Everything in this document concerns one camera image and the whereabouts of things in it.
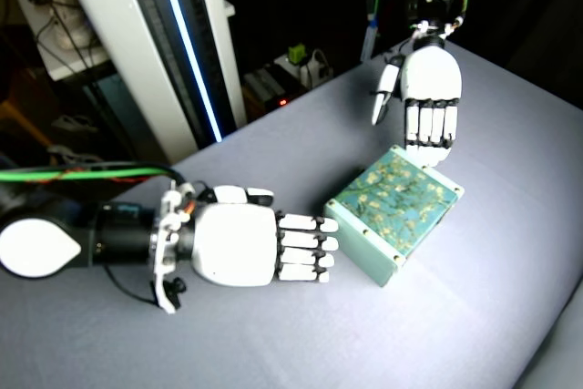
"gray table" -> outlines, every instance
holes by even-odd
[[[583,272],[583,112],[450,46],[464,77],[459,140],[439,166],[465,197],[379,288],[343,254],[329,284],[222,288],[181,270],[173,317],[100,269],[0,275],[6,388],[507,388]],[[400,142],[403,109],[369,123],[381,60],[183,162],[191,179],[274,189],[314,213]],[[128,200],[154,204],[165,183]],[[146,294],[144,268],[118,268]]]

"box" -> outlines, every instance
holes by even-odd
[[[341,250],[380,286],[398,272],[464,190],[393,146],[326,203]]]

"robotic hand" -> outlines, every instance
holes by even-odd
[[[336,221],[275,212],[273,193],[236,186],[172,186],[159,218],[138,204],[80,205],[47,196],[13,215],[0,230],[0,264],[25,278],[45,278],[64,268],[147,263],[154,303],[167,313],[180,307],[184,282],[167,281],[179,261],[224,286],[284,281],[327,282],[338,241],[327,233]]]
[[[457,129],[462,77],[454,57],[445,51],[445,39],[463,24],[466,0],[462,14],[448,23],[454,1],[410,2],[414,52],[391,57],[373,92],[373,125],[384,119],[391,96],[402,98],[405,148],[412,158],[427,166],[447,158]]]

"blue light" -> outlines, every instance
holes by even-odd
[[[180,9],[179,0],[169,0],[172,6],[172,13],[176,19],[176,23],[179,26],[180,37],[182,38],[182,43],[186,48],[186,54],[189,58],[190,67],[192,68],[192,73],[197,81],[197,86],[199,87],[200,96],[202,97],[202,103],[204,104],[205,110],[207,111],[207,116],[209,117],[210,127],[212,128],[212,133],[215,136],[217,142],[222,141],[222,135],[220,134],[219,125],[217,124],[217,119],[215,118],[215,113],[212,111],[212,105],[210,104],[209,92],[202,80],[202,73],[200,72],[199,61],[194,53],[194,45],[190,40],[189,31],[186,27],[186,21],[184,20],[184,15],[182,15],[182,10]]]

